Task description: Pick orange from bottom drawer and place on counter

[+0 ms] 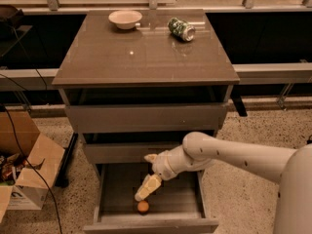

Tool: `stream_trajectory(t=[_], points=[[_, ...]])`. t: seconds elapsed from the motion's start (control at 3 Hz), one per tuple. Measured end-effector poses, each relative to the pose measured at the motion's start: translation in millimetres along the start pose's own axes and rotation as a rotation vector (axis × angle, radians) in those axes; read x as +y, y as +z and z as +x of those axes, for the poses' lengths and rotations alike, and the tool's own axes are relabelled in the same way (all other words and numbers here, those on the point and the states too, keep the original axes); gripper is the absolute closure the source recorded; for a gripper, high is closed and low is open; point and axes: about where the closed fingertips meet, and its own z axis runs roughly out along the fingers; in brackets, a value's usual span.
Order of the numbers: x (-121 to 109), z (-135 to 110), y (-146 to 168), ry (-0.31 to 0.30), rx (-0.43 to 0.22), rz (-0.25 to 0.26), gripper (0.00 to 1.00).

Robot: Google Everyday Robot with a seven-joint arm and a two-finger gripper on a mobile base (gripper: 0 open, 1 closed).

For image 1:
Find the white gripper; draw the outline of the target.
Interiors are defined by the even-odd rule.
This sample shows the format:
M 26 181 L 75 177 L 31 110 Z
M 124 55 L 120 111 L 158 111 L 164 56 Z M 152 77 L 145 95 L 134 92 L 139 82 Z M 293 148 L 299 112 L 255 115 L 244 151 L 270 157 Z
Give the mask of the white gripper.
M 159 154 L 147 154 L 144 160 L 152 163 L 152 171 L 156 175 L 147 175 L 135 195 L 140 202 L 156 191 L 162 180 L 170 180 L 185 171 L 185 155 L 181 146 L 166 150 Z

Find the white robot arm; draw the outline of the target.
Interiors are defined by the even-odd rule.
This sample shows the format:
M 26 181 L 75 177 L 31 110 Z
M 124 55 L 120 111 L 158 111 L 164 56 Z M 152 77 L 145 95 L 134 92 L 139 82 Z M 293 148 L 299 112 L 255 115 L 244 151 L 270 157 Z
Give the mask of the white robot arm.
M 140 202 L 161 183 L 183 172 L 198 172 L 214 160 L 245 170 L 279 185 L 273 234 L 312 234 L 312 144 L 298 149 L 217 139 L 200 132 L 187 134 L 182 144 L 159 154 L 147 154 L 152 164 L 137 190 Z

